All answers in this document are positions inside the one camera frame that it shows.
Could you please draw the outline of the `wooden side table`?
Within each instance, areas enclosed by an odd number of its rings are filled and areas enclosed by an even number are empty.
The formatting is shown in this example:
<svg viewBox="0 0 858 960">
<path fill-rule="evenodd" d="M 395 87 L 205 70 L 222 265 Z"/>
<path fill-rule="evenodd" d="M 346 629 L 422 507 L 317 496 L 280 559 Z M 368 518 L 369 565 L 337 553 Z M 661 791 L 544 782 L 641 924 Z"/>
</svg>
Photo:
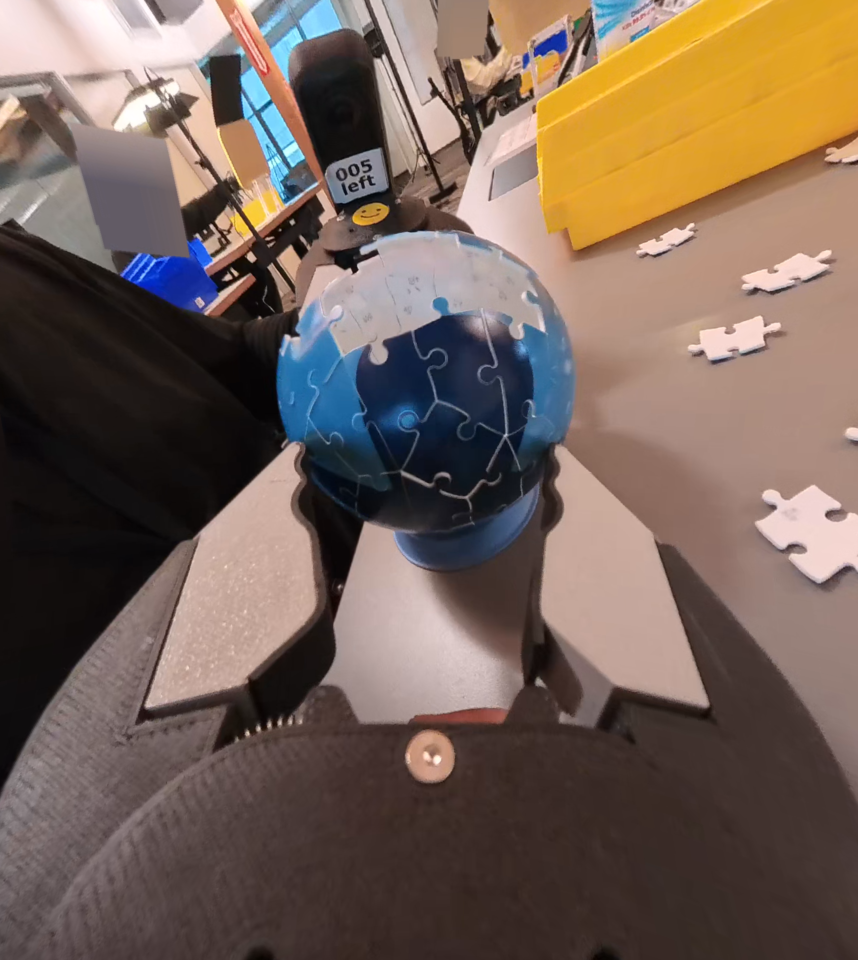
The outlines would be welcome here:
<svg viewBox="0 0 858 960">
<path fill-rule="evenodd" d="M 314 185 L 279 211 L 256 223 L 258 238 L 243 229 L 205 267 L 218 287 L 215 301 L 205 309 L 209 316 L 255 319 L 293 306 L 295 272 L 282 262 L 295 258 L 300 266 L 318 239 L 325 213 L 324 192 Z"/>
</svg>

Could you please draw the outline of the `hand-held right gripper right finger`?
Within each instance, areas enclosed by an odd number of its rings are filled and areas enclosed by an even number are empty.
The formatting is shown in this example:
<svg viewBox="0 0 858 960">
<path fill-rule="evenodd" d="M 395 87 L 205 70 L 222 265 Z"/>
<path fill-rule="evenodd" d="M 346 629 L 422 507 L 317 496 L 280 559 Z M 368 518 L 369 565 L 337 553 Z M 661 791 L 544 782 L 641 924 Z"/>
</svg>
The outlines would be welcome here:
<svg viewBox="0 0 858 960">
<path fill-rule="evenodd" d="M 626 703 L 705 716 L 711 701 L 653 533 L 564 445 L 542 484 L 533 625 L 536 677 L 563 719 Z"/>
</svg>

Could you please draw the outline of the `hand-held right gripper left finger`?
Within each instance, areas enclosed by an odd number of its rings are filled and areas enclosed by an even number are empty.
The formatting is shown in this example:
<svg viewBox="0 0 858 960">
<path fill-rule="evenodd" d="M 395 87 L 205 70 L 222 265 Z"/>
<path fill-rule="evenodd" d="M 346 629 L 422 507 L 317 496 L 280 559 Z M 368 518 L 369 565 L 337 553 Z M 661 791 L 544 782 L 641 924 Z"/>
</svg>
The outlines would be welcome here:
<svg viewBox="0 0 858 960">
<path fill-rule="evenodd" d="M 301 442 L 201 530 L 147 686 L 153 719 L 293 714 L 335 653 L 332 590 Z"/>
</svg>

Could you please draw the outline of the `person's left forearm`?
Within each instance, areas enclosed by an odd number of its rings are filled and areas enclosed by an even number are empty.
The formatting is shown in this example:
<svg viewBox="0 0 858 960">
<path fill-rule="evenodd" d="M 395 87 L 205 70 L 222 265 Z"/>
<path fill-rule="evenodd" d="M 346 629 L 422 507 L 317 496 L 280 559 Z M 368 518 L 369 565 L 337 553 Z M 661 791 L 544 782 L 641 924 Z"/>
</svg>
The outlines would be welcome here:
<svg viewBox="0 0 858 960">
<path fill-rule="evenodd" d="M 295 309 L 249 319 L 188 311 L 99 268 L 99 329 L 120 364 L 123 394 L 164 446 L 258 473 L 284 445 L 277 393 Z"/>
</svg>

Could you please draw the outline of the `blue plastic bin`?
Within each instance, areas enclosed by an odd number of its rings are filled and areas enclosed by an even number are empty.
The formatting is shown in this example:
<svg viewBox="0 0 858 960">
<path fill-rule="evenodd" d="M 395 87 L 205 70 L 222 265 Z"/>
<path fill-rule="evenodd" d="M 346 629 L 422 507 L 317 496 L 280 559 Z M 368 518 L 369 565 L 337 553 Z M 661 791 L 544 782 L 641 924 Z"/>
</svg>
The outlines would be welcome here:
<svg viewBox="0 0 858 960">
<path fill-rule="evenodd" d="M 205 245 L 189 241 L 185 257 L 135 255 L 121 271 L 121 277 L 180 309 L 205 312 L 219 296 L 207 266 L 212 262 Z"/>
</svg>

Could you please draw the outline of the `person's black clothing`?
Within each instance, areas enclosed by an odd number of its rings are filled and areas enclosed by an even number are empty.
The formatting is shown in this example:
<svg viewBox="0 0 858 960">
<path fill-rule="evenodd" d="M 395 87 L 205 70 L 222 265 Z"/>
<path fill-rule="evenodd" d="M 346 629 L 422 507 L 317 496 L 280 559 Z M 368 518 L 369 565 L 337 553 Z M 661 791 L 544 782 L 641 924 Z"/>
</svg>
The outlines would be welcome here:
<svg viewBox="0 0 858 960">
<path fill-rule="evenodd" d="M 174 547 L 268 464 L 253 472 L 252 461 L 223 465 L 164 445 L 172 435 L 123 394 L 100 330 L 99 268 L 107 270 L 0 226 L 15 607 L 0 643 L 6 753 L 21 749 L 82 654 Z"/>
</svg>

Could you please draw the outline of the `disinfectant wipes canister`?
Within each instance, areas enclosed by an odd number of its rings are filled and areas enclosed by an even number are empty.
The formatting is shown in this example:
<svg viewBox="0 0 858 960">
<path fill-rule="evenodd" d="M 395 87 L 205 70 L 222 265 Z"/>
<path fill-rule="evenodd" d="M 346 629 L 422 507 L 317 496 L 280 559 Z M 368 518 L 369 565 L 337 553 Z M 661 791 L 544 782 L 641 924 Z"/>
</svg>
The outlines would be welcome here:
<svg viewBox="0 0 858 960">
<path fill-rule="evenodd" d="M 598 62 L 655 29 L 662 9 L 662 1 L 591 1 Z"/>
</svg>

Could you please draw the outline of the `blue ball stand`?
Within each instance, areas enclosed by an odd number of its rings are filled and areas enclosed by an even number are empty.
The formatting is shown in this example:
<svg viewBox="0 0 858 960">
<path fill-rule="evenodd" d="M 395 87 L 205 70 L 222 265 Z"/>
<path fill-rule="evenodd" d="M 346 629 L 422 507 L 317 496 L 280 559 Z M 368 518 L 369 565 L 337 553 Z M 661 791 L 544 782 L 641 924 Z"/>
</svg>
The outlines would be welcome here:
<svg viewBox="0 0 858 960">
<path fill-rule="evenodd" d="M 393 540 L 406 560 L 423 570 L 455 572 L 478 567 L 514 544 L 536 512 L 541 485 L 492 516 L 447 532 L 395 532 Z"/>
</svg>

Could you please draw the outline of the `blue puzzle ball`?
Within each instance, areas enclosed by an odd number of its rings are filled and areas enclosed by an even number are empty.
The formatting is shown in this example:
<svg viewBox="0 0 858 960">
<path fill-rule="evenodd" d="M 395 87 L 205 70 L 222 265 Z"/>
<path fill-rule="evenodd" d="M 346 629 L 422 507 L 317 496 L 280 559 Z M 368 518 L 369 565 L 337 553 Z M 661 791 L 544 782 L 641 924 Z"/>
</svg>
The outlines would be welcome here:
<svg viewBox="0 0 858 960">
<path fill-rule="evenodd" d="M 478 526 L 528 496 L 571 422 L 567 325 L 538 275 L 461 231 L 363 248 L 284 339 L 287 439 L 328 498 L 408 534 Z"/>
</svg>

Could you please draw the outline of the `yellow blue printed box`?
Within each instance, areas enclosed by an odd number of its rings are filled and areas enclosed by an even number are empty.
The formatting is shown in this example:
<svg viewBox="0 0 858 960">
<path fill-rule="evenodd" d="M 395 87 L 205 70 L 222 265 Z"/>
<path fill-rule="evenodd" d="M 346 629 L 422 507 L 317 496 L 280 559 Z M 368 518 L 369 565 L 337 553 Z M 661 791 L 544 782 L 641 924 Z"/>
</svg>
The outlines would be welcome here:
<svg viewBox="0 0 858 960">
<path fill-rule="evenodd" d="M 527 63 L 533 100 L 538 101 L 555 90 L 572 48 L 573 37 L 574 21 L 571 14 L 556 19 L 531 37 Z"/>
</svg>

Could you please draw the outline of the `black square panel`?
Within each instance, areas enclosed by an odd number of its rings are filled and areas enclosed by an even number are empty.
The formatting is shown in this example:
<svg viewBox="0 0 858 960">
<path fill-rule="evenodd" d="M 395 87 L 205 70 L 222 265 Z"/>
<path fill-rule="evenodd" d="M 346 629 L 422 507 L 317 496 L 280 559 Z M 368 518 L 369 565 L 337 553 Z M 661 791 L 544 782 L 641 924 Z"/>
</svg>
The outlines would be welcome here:
<svg viewBox="0 0 858 960">
<path fill-rule="evenodd" d="M 240 54 L 213 55 L 207 69 L 215 126 L 221 128 L 245 119 Z"/>
</svg>

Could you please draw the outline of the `studio light on tripod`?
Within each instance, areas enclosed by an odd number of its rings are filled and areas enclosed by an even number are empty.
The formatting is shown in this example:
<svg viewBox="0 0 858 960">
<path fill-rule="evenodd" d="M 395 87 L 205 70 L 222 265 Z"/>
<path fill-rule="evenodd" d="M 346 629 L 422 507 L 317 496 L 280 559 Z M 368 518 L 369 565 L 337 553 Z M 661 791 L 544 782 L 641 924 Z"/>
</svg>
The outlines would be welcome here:
<svg viewBox="0 0 858 960">
<path fill-rule="evenodd" d="M 248 187 L 240 184 L 234 169 L 222 175 L 211 157 L 203 150 L 188 125 L 195 104 L 200 99 L 184 92 L 172 78 L 163 78 L 151 70 L 146 71 L 146 81 L 135 85 L 126 95 L 114 122 L 113 129 L 119 133 L 148 135 L 157 139 L 170 139 L 177 130 L 187 143 L 191 156 L 201 171 L 212 180 L 211 186 L 198 197 L 180 204 L 183 230 L 188 240 L 217 225 L 227 214 L 236 214 L 247 228 L 247 247 L 231 255 L 227 264 L 215 270 L 215 278 L 232 272 L 249 275 L 253 283 L 246 292 L 247 307 L 255 313 L 256 307 L 276 308 L 282 306 L 276 274 L 279 255 L 266 238 L 259 234 L 253 216 L 245 211 L 243 200 Z"/>
</svg>

